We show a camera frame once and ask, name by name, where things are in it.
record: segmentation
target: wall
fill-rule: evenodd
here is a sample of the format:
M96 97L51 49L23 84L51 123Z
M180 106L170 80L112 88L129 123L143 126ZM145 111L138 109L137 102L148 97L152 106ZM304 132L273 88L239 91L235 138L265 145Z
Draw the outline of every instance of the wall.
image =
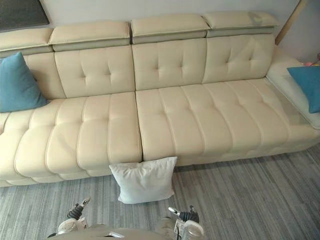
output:
M280 43L301 62L315 62L320 53L320 0L309 0Z
M99 20L131 20L170 14L222 10L259 10L282 26L299 0L40 0L51 26Z

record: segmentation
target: throw pillow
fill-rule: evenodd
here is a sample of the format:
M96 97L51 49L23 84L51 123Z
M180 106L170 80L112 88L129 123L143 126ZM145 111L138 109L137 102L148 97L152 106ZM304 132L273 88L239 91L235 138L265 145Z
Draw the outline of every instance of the throw pillow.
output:
M170 198L172 174L177 157L166 157L141 163L110 165L111 172L120 186L119 201L138 204Z
M0 63L0 113L42 107L42 95L21 52L3 58Z
M309 113L320 112L320 66L298 66L287 68L301 87L309 103Z

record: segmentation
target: gray striped carpet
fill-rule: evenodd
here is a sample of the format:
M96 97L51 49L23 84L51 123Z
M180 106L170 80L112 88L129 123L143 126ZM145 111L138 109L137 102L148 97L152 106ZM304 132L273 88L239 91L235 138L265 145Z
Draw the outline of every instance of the gray striped carpet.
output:
M112 176L0 188L0 239L43 240L91 195L90 225L154 229L194 205L210 240L320 239L320 144L306 151L179 167L168 200L125 205Z

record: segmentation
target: cream leather sofa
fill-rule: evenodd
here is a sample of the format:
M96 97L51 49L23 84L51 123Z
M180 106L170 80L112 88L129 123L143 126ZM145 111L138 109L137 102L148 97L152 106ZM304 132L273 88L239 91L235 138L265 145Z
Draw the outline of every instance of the cream leather sofa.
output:
M0 113L0 186L111 174L178 156L205 164L320 141L268 80L287 77L263 12L174 14L0 34L51 102Z

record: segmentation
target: blue pillow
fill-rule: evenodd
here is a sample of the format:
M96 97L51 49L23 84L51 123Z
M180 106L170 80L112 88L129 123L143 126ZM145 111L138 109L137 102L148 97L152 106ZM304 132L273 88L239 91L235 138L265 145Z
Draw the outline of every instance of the blue pillow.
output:
M320 113L320 66L287 68L309 102L309 113Z
M0 113L47 104L21 52L0 61Z

